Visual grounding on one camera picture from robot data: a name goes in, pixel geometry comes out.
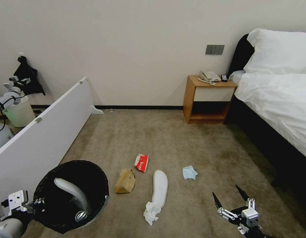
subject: white duvet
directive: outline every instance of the white duvet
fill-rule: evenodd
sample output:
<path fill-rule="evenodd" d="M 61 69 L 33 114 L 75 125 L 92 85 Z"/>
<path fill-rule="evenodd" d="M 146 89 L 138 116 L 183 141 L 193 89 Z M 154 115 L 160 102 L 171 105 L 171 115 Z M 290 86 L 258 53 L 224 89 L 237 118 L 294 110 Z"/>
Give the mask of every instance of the white duvet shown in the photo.
<path fill-rule="evenodd" d="M 244 74 L 235 96 L 306 156 L 306 74 Z"/>

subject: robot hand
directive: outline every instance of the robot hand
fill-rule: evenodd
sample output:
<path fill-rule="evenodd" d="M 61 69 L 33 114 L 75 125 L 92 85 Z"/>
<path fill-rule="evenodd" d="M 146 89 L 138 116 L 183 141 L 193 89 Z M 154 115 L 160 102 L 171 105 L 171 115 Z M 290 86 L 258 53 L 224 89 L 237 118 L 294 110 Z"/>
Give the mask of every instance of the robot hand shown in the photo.
<path fill-rule="evenodd" d="M 261 226 L 258 224 L 260 215 L 255 210 L 255 200 L 249 198 L 238 185 L 236 187 L 247 206 L 228 211 L 222 207 L 217 196 L 212 193 L 218 214 L 230 223 L 237 225 L 239 232 L 247 238 L 274 238 L 261 232 Z"/>

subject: crumpled tissue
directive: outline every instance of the crumpled tissue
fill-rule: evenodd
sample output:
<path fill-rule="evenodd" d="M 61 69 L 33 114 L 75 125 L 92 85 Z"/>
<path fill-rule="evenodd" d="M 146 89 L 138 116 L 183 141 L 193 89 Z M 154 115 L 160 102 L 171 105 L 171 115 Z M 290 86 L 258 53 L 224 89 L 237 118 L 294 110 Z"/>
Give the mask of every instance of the crumpled tissue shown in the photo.
<path fill-rule="evenodd" d="M 143 213 L 143 216 L 145 217 L 146 222 L 152 226 L 153 221 L 158 219 L 156 215 L 161 212 L 161 207 L 157 203 L 148 202 L 145 205 L 145 208 L 146 209 Z"/>
<path fill-rule="evenodd" d="M 190 165 L 183 168 L 183 176 L 184 179 L 196 179 L 196 175 L 198 173 L 194 170 L 194 168 Z"/>

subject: white panel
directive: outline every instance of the white panel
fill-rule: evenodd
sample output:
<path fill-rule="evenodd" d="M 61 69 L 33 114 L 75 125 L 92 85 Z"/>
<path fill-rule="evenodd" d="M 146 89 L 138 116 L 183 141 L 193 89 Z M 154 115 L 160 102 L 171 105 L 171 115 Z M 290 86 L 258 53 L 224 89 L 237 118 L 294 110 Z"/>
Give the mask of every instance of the white panel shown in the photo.
<path fill-rule="evenodd" d="M 230 101 L 235 88 L 197 87 L 194 101 Z"/>
<path fill-rule="evenodd" d="M 93 105 L 83 78 L 0 148 L 0 201 L 20 189 L 30 199 L 43 176 L 56 167 L 89 118 Z"/>

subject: beige carpet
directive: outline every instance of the beige carpet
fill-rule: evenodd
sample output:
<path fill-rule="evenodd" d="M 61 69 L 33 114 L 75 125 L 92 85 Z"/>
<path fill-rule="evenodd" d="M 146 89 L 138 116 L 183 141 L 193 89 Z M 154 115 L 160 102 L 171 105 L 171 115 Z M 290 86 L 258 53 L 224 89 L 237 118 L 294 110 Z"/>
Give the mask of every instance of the beige carpet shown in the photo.
<path fill-rule="evenodd" d="M 132 193 L 114 194 L 121 169 L 134 169 L 138 153 L 150 156 L 146 173 L 134 170 Z M 63 236 L 33 221 L 24 237 L 242 237 L 217 214 L 212 197 L 214 191 L 228 210 L 243 206 L 235 184 L 256 199 L 265 233 L 306 237 L 306 213 L 288 191 L 269 184 L 273 168 L 237 126 L 188 125 L 177 110 L 106 110 L 89 118 L 62 162 L 79 159 L 96 163 L 108 177 L 110 201 L 103 213 Z M 196 181 L 184 180 L 188 165 L 198 172 Z M 143 212 L 157 169 L 166 173 L 169 188 L 150 227 Z"/>

